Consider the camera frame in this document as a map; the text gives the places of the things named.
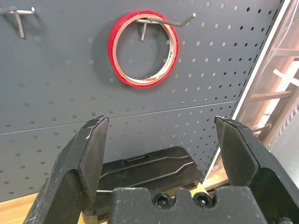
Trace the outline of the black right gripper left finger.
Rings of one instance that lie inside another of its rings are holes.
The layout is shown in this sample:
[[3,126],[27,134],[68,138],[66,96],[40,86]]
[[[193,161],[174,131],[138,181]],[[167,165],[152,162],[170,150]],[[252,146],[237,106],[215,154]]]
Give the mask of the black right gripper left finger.
[[76,224],[96,197],[108,116],[87,121],[56,158],[30,208],[26,224]]

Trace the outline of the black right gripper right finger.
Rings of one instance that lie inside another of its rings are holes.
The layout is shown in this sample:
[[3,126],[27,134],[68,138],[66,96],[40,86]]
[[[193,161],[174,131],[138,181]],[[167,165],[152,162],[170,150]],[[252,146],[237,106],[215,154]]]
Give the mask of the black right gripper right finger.
[[219,116],[214,122],[230,184],[250,188],[268,223],[298,223],[299,189],[276,157],[242,123]]

